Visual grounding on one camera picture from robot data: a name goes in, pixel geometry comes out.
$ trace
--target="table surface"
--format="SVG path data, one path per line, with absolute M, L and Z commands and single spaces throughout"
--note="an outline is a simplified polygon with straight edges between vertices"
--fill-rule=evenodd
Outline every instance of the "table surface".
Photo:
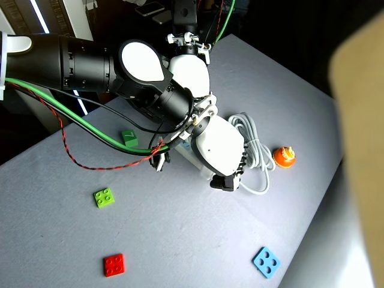
M 271 173 L 254 196 L 213 190 L 176 151 L 164 172 L 147 164 L 98 172 L 77 167 L 56 133 L 0 167 L 0 279 L 4 287 L 277 287 L 340 163 L 334 101 L 235 36 L 209 66 L 219 114 L 249 113 L 270 148 L 293 146 L 297 162 Z M 122 99 L 110 105 L 155 128 Z M 86 116 L 119 138 L 129 123 L 97 109 Z M 89 166 L 136 159 L 66 128 L 70 151 Z M 142 147 L 151 135 L 137 132 Z M 263 176 L 242 181 L 258 188 Z M 110 187 L 115 203 L 97 208 Z M 271 279 L 253 265 L 267 246 L 281 261 Z M 123 253 L 126 273 L 103 274 L 103 258 Z

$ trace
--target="green lego brick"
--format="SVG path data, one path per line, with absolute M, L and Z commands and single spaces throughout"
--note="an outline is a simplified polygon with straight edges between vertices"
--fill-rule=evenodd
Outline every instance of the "green lego brick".
M 99 208 L 109 205 L 115 201 L 110 188 L 94 193 L 96 204 Z
M 139 145 L 139 140 L 137 139 L 133 130 L 126 130 L 121 132 L 122 138 L 126 147 L 135 147 Z

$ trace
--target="lego brick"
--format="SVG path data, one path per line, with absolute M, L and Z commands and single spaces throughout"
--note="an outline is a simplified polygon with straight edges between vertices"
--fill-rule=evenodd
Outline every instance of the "lego brick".
M 121 132 L 122 138 L 126 147 L 135 147 L 139 145 L 139 140 L 137 139 L 133 130 L 126 130 Z
M 256 257 L 253 259 L 253 263 L 258 270 L 266 277 L 272 278 L 277 268 L 280 266 L 280 260 L 267 248 L 263 247 Z
M 94 193 L 96 204 L 99 208 L 109 205 L 115 201 L 110 188 L 103 189 Z
M 125 272 L 124 255 L 117 254 L 104 258 L 104 274 L 106 277 Z

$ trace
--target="orange object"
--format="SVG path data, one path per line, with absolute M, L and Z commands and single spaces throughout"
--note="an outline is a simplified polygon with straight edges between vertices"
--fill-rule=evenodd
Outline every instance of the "orange object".
M 281 147 L 273 154 L 276 164 L 282 168 L 290 168 L 296 162 L 295 152 L 292 147 Z

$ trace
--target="green cable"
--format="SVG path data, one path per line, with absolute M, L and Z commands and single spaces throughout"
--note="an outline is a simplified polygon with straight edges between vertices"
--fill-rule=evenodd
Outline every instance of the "green cable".
M 126 147 L 122 143 L 116 141 L 115 139 L 113 139 L 113 138 L 109 137 L 108 135 L 104 134 L 103 132 L 101 132 L 99 129 L 97 129 L 96 127 L 91 125 L 89 122 L 85 121 L 83 118 L 81 118 L 79 115 L 77 115 L 74 112 L 72 112 L 70 109 L 65 107 L 63 104 L 61 104 L 59 101 L 54 99 L 49 94 L 43 92 L 42 90 L 39 90 L 38 88 L 32 86 L 31 84 L 28 84 L 28 83 L 26 83 L 24 81 L 17 80 L 17 79 L 14 79 L 14 78 L 5 78 L 5 80 L 8 81 L 8 82 L 15 83 L 15 84 L 17 84 L 17 85 L 19 85 L 19 86 L 21 86 L 23 88 L 27 88 L 27 89 L 33 91 L 38 96 L 40 96 L 44 100 L 48 101 L 50 104 L 54 105 L 55 107 L 57 107 L 58 109 L 62 110 L 63 112 L 67 113 L 68 115 L 73 117 L 76 121 L 80 122 L 86 128 L 88 128 L 92 132 L 94 132 L 97 136 L 101 137 L 102 139 L 104 139 L 105 141 L 109 142 L 110 144 L 112 144 L 115 147 L 121 148 L 121 149 L 123 149 L 123 150 L 125 150 L 127 152 L 135 152 L 135 153 L 143 153 L 143 154 L 147 154 L 147 153 L 151 153 L 152 152 L 150 149 L 136 149 L 136 148 Z M 165 150 L 167 148 L 168 148 L 167 145 L 163 146 L 163 147 L 161 147 L 160 151 L 163 151 L 163 150 Z
M 227 24 L 228 24 L 229 18 L 232 15 L 232 11 L 233 11 L 233 8 L 235 6 L 235 2 L 236 2 L 236 0 L 232 0 L 232 3 L 231 3 L 230 8 L 229 8 L 228 15 L 227 15 L 227 19 L 224 22 L 224 25 L 223 25 L 219 35 L 217 36 L 216 40 L 214 41 L 214 44 L 216 44 L 217 41 L 220 40 L 221 36 L 223 36 L 223 33 L 224 33 L 225 29 L 227 28 Z

